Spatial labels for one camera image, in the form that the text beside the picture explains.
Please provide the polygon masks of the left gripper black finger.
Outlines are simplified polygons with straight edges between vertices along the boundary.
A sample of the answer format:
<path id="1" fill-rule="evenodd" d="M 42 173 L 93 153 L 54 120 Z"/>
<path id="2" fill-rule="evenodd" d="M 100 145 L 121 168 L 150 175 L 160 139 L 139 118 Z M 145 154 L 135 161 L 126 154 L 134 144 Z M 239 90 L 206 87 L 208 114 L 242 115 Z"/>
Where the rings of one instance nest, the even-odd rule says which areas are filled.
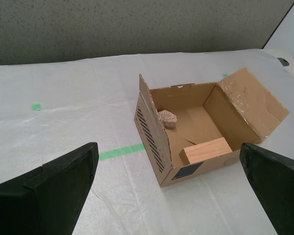
<path id="1" fill-rule="evenodd" d="M 0 184 L 0 235 L 71 235 L 94 181 L 89 142 Z"/>
<path id="2" fill-rule="evenodd" d="M 240 162 L 277 234 L 294 235 L 294 160 L 243 143 Z"/>

